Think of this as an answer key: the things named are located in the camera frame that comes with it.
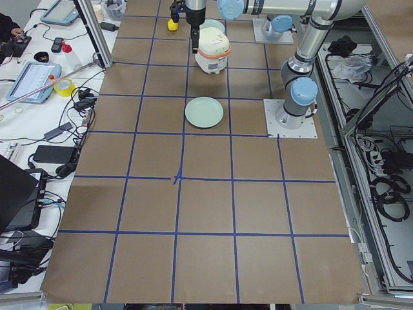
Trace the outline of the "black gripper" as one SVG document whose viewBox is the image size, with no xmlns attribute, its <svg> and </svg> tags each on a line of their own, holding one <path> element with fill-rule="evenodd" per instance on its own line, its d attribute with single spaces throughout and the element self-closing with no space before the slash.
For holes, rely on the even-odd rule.
<svg viewBox="0 0 413 310">
<path fill-rule="evenodd" d="M 205 22 L 205 0 L 185 1 L 186 21 L 191 25 L 190 38 L 192 53 L 198 53 L 199 48 L 199 27 Z"/>
</svg>

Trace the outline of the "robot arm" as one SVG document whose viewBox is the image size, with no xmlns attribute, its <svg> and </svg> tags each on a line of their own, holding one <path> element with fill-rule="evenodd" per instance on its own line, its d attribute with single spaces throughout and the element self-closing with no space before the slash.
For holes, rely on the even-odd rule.
<svg viewBox="0 0 413 310">
<path fill-rule="evenodd" d="M 309 16 L 304 36 L 295 54 L 284 62 L 281 77 L 286 99 L 275 113 L 276 121 L 284 128 L 295 130 L 302 126 L 305 114 L 318 93 L 316 83 L 310 78 L 314 60 L 334 21 L 352 17 L 366 1 L 218 1 L 222 17 L 235 20 L 242 14 Z"/>
<path fill-rule="evenodd" d="M 244 1 L 217 1 L 217 8 L 221 16 L 228 20 L 238 18 L 247 9 Z M 169 10 L 174 23 L 179 22 L 181 12 L 185 14 L 186 21 L 191 27 L 192 53 L 198 53 L 200 28 L 205 22 L 206 1 L 174 1 Z M 283 33 L 292 27 L 292 18 L 289 15 L 279 15 L 272 19 L 267 17 L 267 19 L 270 21 L 269 32 Z"/>
</svg>

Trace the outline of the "green plate near arm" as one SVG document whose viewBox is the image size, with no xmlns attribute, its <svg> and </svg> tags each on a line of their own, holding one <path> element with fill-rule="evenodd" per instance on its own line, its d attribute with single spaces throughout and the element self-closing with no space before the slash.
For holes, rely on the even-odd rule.
<svg viewBox="0 0 413 310">
<path fill-rule="evenodd" d="M 201 129 L 214 127 L 223 119 L 223 106 L 214 98 L 198 97 L 185 107 L 186 120 Z"/>
<path fill-rule="evenodd" d="M 215 19 L 206 19 L 203 24 L 201 24 L 200 29 L 204 28 L 217 28 L 218 30 L 222 31 L 222 33 L 225 33 L 225 26 L 222 22 L 215 20 Z"/>
</svg>

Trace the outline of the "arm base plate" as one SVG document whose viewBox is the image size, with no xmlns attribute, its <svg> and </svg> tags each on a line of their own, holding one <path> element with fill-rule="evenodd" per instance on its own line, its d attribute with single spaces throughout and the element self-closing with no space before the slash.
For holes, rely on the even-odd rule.
<svg viewBox="0 0 413 310">
<path fill-rule="evenodd" d="M 264 99 L 265 121 L 269 138 L 317 139 L 311 108 L 304 116 L 291 116 L 284 110 L 284 99 Z"/>
<path fill-rule="evenodd" d="M 292 45 L 292 17 L 289 15 L 277 15 L 272 19 L 255 18 L 253 31 L 255 43 L 273 45 Z"/>
</svg>

